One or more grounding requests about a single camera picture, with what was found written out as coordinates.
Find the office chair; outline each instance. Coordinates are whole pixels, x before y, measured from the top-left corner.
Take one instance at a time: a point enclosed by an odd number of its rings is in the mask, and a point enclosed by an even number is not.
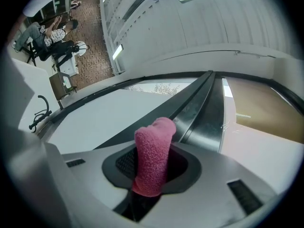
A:
[[[39,59],[41,61],[46,61],[52,55],[53,46],[58,43],[61,43],[61,41],[53,43],[50,48],[48,48],[45,44],[41,48],[38,46],[37,42],[34,40],[32,42],[28,43],[29,50],[25,47],[22,47],[22,49],[29,54],[27,63],[29,63],[29,61],[32,60],[32,62],[34,63],[34,66],[36,67],[37,65],[36,65],[35,59],[37,57],[39,57]]]

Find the black vent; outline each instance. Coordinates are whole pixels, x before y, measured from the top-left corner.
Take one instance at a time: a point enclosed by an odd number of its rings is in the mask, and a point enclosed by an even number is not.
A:
[[[254,211],[263,206],[263,203],[244,184],[243,181],[236,180],[227,183],[227,185],[247,215],[253,213]]]
[[[82,163],[85,163],[85,161],[83,159],[77,159],[77,160],[74,160],[74,161],[68,161],[68,162],[66,162],[66,164],[67,164],[67,166],[69,168],[73,167],[73,166],[80,165]]]
[[[134,148],[116,160],[116,167],[126,177],[134,180],[137,174],[137,149]]]

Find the fuzzy pink fabric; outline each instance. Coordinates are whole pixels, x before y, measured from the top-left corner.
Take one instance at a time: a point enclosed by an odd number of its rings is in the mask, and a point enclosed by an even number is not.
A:
[[[169,148],[175,132],[174,122],[166,117],[135,132],[138,169],[132,186],[134,192],[146,197],[160,195],[167,178]]]

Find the black mesh grille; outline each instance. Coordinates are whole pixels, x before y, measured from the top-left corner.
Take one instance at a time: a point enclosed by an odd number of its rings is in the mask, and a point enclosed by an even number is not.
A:
[[[241,180],[229,182],[227,185],[247,215],[263,206],[262,202]]]
[[[137,174],[137,149],[134,148],[116,160],[118,170],[133,180]]]
[[[188,161],[185,157],[174,150],[169,150],[167,182],[182,175],[188,167]]]
[[[82,163],[85,163],[85,161],[83,159],[77,159],[77,160],[74,160],[74,161],[68,161],[68,162],[66,162],[66,164],[67,164],[67,166],[69,168],[73,167],[73,166],[80,165]]]

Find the table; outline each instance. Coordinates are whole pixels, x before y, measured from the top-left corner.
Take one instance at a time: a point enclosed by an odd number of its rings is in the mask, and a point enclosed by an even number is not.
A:
[[[71,78],[68,74],[58,72],[50,77],[49,81],[57,100],[61,100],[73,90],[76,92],[76,87],[72,85]]]

